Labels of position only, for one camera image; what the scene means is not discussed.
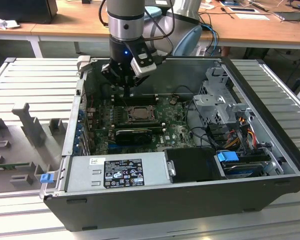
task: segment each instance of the black computer case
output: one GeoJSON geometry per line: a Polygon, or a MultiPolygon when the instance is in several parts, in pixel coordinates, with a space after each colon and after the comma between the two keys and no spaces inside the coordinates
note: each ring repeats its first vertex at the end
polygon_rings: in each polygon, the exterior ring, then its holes
{"type": "Polygon", "coordinates": [[[57,11],[56,0],[0,0],[0,19],[18,23],[50,24],[57,11]]]}

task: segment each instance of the power supply label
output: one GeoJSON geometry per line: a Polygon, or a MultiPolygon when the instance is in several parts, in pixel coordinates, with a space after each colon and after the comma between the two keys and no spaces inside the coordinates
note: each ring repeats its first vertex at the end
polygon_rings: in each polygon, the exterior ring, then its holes
{"type": "Polygon", "coordinates": [[[104,162],[106,189],[144,186],[144,169],[141,159],[114,160],[104,162]]]}

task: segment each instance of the desk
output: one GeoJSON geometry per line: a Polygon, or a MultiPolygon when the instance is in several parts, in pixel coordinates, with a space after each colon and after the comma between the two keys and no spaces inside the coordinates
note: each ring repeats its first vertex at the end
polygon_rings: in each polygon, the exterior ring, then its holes
{"type": "MultiPolygon", "coordinates": [[[[82,4],[81,1],[57,0],[58,14],[52,24],[21,24],[21,28],[0,30],[0,39],[5,40],[28,40],[34,54],[42,58],[40,41],[63,41],[63,42],[109,42],[109,31],[98,18],[100,3],[82,4]]],[[[275,7],[279,0],[258,0],[259,3],[275,7]]],[[[294,11],[285,6],[285,1],[272,11],[294,11]]],[[[212,13],[213,28],[219,33],[219,45],[229,47],[251,48],[276,48],[276,49],[300,49],[300,22],[280,22],[274,15],[267,15],[270,20],[231,19],[222,13],[220,7],[206,10],[212,13]]],[[[103,17],[107,20],[106,9],[103,17]]],[[[203,19],[209,22],[207,14],[203,19]]],[[[203,32],[201,44],[208,45],[211,41],[211,33],[203,32]]]]}

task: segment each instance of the red wire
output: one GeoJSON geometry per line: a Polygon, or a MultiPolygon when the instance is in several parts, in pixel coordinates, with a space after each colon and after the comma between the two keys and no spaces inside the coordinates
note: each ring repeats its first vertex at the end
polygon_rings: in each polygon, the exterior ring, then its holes
{"type": "Polygon", "coordinates": [[[94,97],[91,95],[91,106],[90,106],[89,110],[91,110],[93,104],[94,104],[94,97]]]}

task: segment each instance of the blue latch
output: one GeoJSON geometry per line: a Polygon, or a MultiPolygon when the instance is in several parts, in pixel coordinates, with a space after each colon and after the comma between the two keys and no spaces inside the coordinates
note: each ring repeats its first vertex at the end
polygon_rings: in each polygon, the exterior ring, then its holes
{"type": "Polygon", "coordinates": [[[235,151],[222,151],[217,155],[220,162],[239,161],[235,151]]]}
{"type": "Polygon", "coordinates": [[[40,183],[42,184],[52,184],[54,182],[53,173],[45,173],[41,175],[40,183]]]}

